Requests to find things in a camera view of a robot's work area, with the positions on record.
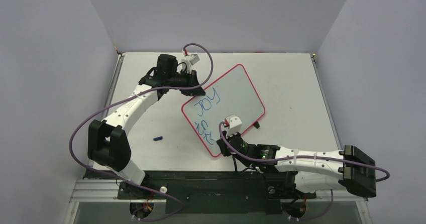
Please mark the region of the pink framed whiteboard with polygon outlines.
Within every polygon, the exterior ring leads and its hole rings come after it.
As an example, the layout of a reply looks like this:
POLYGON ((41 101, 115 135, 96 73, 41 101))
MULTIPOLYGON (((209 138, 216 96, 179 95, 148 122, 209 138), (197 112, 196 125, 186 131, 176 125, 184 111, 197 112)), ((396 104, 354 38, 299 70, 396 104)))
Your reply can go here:
POLYGON ((181 111, 212 157, 221 152, 218 125, 226 117, 236 115, 242 121, 241 134, 254 126, 265 114, 265 106, 246 69, 237 64, 205 89, 205 96, 185 102, 181 111))

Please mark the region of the blue marker cap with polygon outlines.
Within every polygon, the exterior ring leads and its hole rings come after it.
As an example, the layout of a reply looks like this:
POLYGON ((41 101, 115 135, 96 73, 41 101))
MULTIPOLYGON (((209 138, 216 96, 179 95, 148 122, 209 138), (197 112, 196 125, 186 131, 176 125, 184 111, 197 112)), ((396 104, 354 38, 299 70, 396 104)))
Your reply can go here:
POLYGON ((153 141, 160 141, 160 140, 162 140, 162 139, 163 139, 163 137, 162 137, 162 136, 158 136, 158 137, 153 138, 153 141))

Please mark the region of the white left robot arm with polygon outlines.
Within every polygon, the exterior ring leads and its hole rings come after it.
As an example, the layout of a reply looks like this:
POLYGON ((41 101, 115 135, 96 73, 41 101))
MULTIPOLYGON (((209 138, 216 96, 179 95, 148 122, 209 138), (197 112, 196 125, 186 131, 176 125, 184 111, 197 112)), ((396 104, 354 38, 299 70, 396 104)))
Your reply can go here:
POLYGON ((150 185, 143 181, 146 173, 131 159, 127 134, 134 124, 155 104, 170 87, 178 88, 186 96, 204 96, 193 65, 199 56, 190 54, 180 62, 168 54, 160 54, 157 65, 143 76, 130 101, 122 103, 112 114, 101 121, 92 121, 88 128, 88 157, 99 165, 106 166, 119 177, 132 182, 130 192, 143 199, 150 192, 150 185))

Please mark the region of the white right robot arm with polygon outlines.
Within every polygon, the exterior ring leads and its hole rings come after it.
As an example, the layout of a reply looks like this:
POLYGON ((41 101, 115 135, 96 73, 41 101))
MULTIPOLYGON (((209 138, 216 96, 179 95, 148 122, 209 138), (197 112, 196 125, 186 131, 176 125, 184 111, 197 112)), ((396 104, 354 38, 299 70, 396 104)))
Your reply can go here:
POLYGON ((277 145, 249 144, 240 134, 217 140, 221 154, 233 155, 244 166, 263 173, 291 172, 283 184, 284 193, 297 197, 317 190, 346 189, 365 198, 376 197, 375 161, 356 146, 315 152, 277 145))

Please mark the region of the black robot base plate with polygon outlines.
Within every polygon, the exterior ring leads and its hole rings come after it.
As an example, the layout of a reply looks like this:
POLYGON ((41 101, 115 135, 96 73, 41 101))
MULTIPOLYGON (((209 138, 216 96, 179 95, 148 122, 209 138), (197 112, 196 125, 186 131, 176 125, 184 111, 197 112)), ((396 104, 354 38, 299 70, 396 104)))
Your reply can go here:
POLYGON ((118 185, 117 199, 129 200, 131 211, 147 217, 165 201, 167 214, 303 214, 313 193, 296 190, 296 172, 148 171, 140 187, 120 183, 116 177, 87 170, 88 179, 110 179, 118 185))

